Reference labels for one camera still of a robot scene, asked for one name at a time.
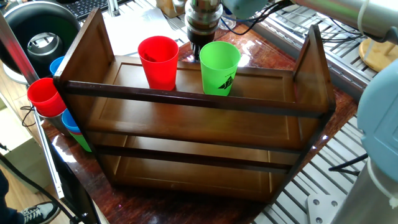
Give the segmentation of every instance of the slotted aluminum platform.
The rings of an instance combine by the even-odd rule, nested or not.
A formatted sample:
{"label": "slotted aluminum platform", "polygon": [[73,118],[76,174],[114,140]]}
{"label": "slotted aluminum platform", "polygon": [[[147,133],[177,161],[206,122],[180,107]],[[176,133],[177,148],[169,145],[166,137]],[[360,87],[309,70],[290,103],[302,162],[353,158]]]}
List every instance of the slotted aluminum platform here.
{"label": "slotted aluminum platform", "polygon": [[[156,7],[155,0],[135,0],[119,6],[121,14],[136,13]],[[105,19],[111,17],[104,12]],[[171,28],[179,34],[177,41],[181,46],[188,42],[184,16],[168,20]],[[256,26],[256,32],[267,39],[272,39],[276,46],[292,56],[298,56],[304,42],[305,33],[311,24],[317,24],[323,38],[343,39],[349,37],[341,32],[329,19],[320,18],[313,10],[300,7],[294,12],[280,11]],[[359,58],[358,47],[361,40],[342,44],[325,44],[334,83],[344,91],[357,94],[358,99],[366,85],[377,74],[368,68]],[[356,177],[349,174],[330,172],[328,168],[361,156],[366,151],[361,145],[362,131],[358,129],[356,117],[352,117],[342,129],[329,140],[328,144],[316,155],[309,164],[283,190],[276,203],[267,206],[253,221],[253,224],[294,223],[308,224],[307,197],[310,194],[327,194],[346,197]],[[365,161],[348,167],[349,170],[361,171]]]}

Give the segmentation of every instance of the stacked cups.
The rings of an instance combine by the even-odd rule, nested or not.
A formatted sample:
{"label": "stacked cups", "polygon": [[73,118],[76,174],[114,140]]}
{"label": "stacked cups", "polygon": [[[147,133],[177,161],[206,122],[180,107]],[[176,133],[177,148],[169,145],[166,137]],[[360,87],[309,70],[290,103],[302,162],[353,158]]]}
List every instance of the stacked cups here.
{"label": "stacked cups", "polygon": [[35,110],[39,116],[45,118],[63,135],[70,136],[62,123],[62,113],[67,107],[55,88],[52,78],[42,78],[31,84],[27,90],[27,97],[35,106]]}
{"label": "stacked cups", "polygon": [[69,110],[66,109],[62,115],[62,122],[67,127],[69,133],[76,139],[76,141],[83,147],[87,152],[91,152],[90,147],[88,146],[86,139],[81,134],[79,127],[77,126],[75,120],[73,120],[72,115]]}

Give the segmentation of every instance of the metal bracket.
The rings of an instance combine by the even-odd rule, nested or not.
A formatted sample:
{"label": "metal bracket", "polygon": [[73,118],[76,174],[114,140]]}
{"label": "metal bracket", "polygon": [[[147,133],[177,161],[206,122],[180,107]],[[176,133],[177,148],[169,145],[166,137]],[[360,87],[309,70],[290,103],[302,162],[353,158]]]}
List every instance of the metal bracket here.
{"label": "metal bracket", "polygon": [[107,0],[108,10],[112,17],[120,16],[119,5],[117,0]]}
{"label": "metal bracket", "polygon": [[344,198],[333,195],[310,195],[307,198],[310,224],[329,224],[343,204]]}

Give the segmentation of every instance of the wooden shelf frame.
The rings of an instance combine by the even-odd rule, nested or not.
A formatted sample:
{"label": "wooden shelf frame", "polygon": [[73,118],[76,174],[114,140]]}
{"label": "wooden shelf frame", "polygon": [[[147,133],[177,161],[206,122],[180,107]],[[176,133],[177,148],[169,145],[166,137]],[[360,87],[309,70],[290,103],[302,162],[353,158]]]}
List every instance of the wooden shelf frame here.
{"label": "wooden shelf frame", "polygon": [[[140,180],[132,178],[130,182],[123,181],[120,175],[125,171],[123,169],[127,170],[128,165],[125,163],[121,166],[119,163],[120,161],[125,161],[121,159],[125,157],[135,158],[138,161],[164,161],[171,162],[170,164],[173,162],[176,164],[188,164],[192,165],[192,167],[215,167],[220,172],[224,172],[221,170],[229,169],[229,171],[225,171],[227,173],[231,170],[246,170],[254,172],[251,173],[254,176],[257,175],[256,172],[259,172],[259,177],[261,178],[258,179],[258,184],[263,186],[263,189],[257,191],[230,189],[226,191],[228,193],[223,193],[226,188],[220,190],[217,186],[207,186],[203,192],[209,194],[213,192],[214,194],[226,196],[234,196],[238,192],[246,192],[239,197],[271,202],[276,199],[283,187],[297,172],[299,165],[331,118],[336,106],[320,31],[317,26],[311,26],[293,72],[261,68],[238,69],[236,78],[250,79],[260,77],[266,79],[271,77],[283,83],[281,87],[278,87],[282,96],[276,100],[270,99],[266,95],[250,97],[254,95],[252,94],[253,90],[249,89],[245,92],[246,90],[243,89],[244,86],[242,84],[245,82],[237,82],[237,79],[235,79],[233,88],[240,88],[243,92],[238,92],[241,95],[235,95],[236,92],[231,91],[231,96],[202,94],[198,91],[198,82],[193,87],[193,91],[151,90],[141,86],[115,84],[117,82],[115,80],[117,80],[123,66],[133,70],[135,69],[133,67],[140,67],[140,64],[136,58],[115,56],[113,54],[101,12],[95,9],[87,18],[54,76],[54,84],[57,90],[112,184],[130,183],[149,187],[156,186],[155,180],[144,180],[145,178]],[[200,75],[200,66],[194,63],[179,62],[178,70],[182,73],[190,71]],[[196,135],[184,137],[184,129],[174,129],[174,132],[169,131],[168,133],[168,127],[166,126],[159,131],[153,125],[146,127],[145,124],[134,125],[134,123],[125,122],[129,120],[127,116],[124,116],[125,120],[114,120],[112,111],[120,110],[121,108],[108,108],[108,117],[106,119],[103,118],[103,108],[107,106],[107,102],[115,102],[115,100],[148,102],[155,105],[158,104],[160,108],[166,107],[164,105],[190,106],[200,108],[210,114],[218,113],[217,111],[220,110],[232,111],[229,112],[232,114],[250,113],[253,116],[266,116],[262,122],[279,119],[281,122],[276,122],[276,124],[280,126],[280,129],[286,128],[286,132],[275,138],[276,135],[273,135],[272,131],[269,131],[270,129],[259,129],[260,132],[269,134],[270,137],[261,137],[261,135],[258,137],[253,130],[248,128],[246,131],[251,133],[247,138],[229,136],[222,139],[223,134],[212,135],[211,132],[205,134],[197,132],[199,134],[196,133]],[[235,114],[230,116],[229,119],[237,117],[237,114]],[[191,142],[192,146],[194,144],[203,144],[200,147],[207,147],[206,144],[217,147],[229,146],[231,150],[234,147],[243,147],[247,149],[242,150],[254,150],[265,154],[268,159],[266,161],[256,161],[231,158],[228,157],[228,153],[225,154],[226,156],[214,156],[194,152],[127,147],[123,144],[100,144],[98,139],[90,137],[89,132],[125,134],[143,138],[164,139],[164,141],[168,141],[167,139],[187,141]],[[283,154],[277,153],[285,153],[285,155],[293,155],[293,157],[286,156],[286,158],[290,157],[290,159],[288,159],[288,164],[284,164],[281,162],[284,160]],[[114,159],[111,159],[110,162],[105,159],[106,157]],[[162,186],[162,188],[166,189],[170,187],[167,184],[162,184]],[[195,187],[193,183],[185,183],[183,187],[178,189],[191,189],[193,192],[201,192],[201,188]]]}

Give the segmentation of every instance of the shelf board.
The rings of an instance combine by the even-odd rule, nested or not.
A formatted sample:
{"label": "shelf board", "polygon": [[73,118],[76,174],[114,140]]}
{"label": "shelf board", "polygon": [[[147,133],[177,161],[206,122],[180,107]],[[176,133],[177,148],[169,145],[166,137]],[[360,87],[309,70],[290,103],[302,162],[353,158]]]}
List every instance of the shelf board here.
{"label": "shelf board", "polygon": [[[97,146],[125,147],[126,150],[140,148],[152,152],[177,152],[203,156],[245,159],[269,162],[269,153],[264,150],[216,146],[194,142],[180,142],[119,134],[87,132]],[[203,164],[170,162],[156,159],[128,156],[110,156],[98,152],[106,166],[115,174],[115,184],[140,185],[170,190],[187,190],[229,197],[251,198],[267,201],[270,191],[280,185],[275,177],[285,174],[271,174],[258,170],[243,170],[230,167],[215,167]],[[284,157],[295,154],[281,153]]]}
{"label": "shelf board", "polygon": [[[149,88],[139,58],[116,56],[104,84]],[[179,62],[175,91],[203,94],[200,65]],[[239,68],[230,96],[294,102],[292,72]],[[88,131],[248,148],[301,150],[297,118],[98,97]]]}

